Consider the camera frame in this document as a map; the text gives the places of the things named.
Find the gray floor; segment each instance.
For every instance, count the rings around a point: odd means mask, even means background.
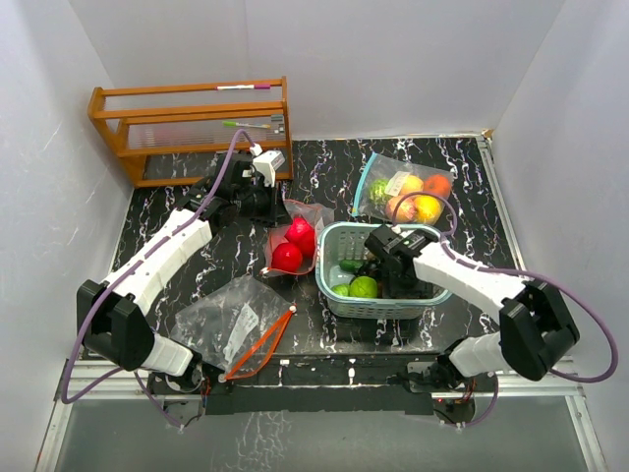
[[[75,405],[57,471],[587,470],[562,397],[500,398],[462,434],[399,413],[203,417],[179,434],[147,401]]]

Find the gray basket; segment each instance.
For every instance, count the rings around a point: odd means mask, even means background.
[[[344,259],[363,261],[367,258],[365,240],[378,224],[338,222],[327,226],[319,235],[316,284],[327,298],[330,311],[339,317],[374,320],[410,320],[422,315],[426,307],[447,300],[451,293],[442,290],[429,300],[366,299],[340,297],[331,287],[349,283],[354,275],[343,272],[339,263]],[[401,224],[403,229],[424,228],[438,236],[438,231],[424,224]]]

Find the green pen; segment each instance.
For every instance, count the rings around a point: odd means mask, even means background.
[[[237,121],[223,121],[223,126],[240,128],[262,128],[263,130],[271,129],[271,125],[252,125],[251,123],[238,123]]]

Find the marble tabletop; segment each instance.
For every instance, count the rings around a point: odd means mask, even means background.
[[[350,215],[356,186],[372,152],[448,170],[454,177],[450,202],[458,211],[454,249],[490,266],[513,267],[511,252],[474,138],[414,138],[387,140],[302,141],[293,143],[295,180],[285,183],[285,198],[334,208],[337,221]],[[174,163],[188,175],[212,171],[216,159],[171,156],[160,160],[171,172]],[[187,187],[137,189],[132,196],[114,267],[124,264],[166,221]],[[443,216],[436,224],[446,229]],[[190,258],[157,297],[147,316],[151,326],[168,334],[175,315],[233,277],[258,278],[265,266],[267,230],[239,219],[219,232],[209,245]],[[319,293],[315,274],[266,279],[270,287],[295,303],[297,313],[277,348],[278,354],[328,355],[376,353],[435,353],[466,335],[492,332],[495,326],[480,310],[452,296],[426,308],[411,321],[351,320],[334,316]]]

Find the yellow fruit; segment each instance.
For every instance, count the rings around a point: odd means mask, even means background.
[[[417,220],[424,224],[433,224],[441,215],[441,203],[430,195],[420,195],[415,198]]]
[[[406,180],[404,180],[400,195],[410,194],[411,192],[421,192],[423,189],[424,181],[415,175],[409,175]]]
[[[386,208],[384,209],[384,212],[386,213],[386,217],[389,218],[391,221],[393,221],[393,211],[395,211],[395,207],[397,207],[397,204],[400,202],[400,200],[402,200],[402,196],[393,197],[386,203]],[[393,222],[408,223],[410,221],[413,221],[413,218],[415,218],[415,213],[417,213],[417,210],[413,205],[413,199],[408,198],[404,202],[402,202],[402,205],[400,205],[399,209],[397,210],[395,221]]]

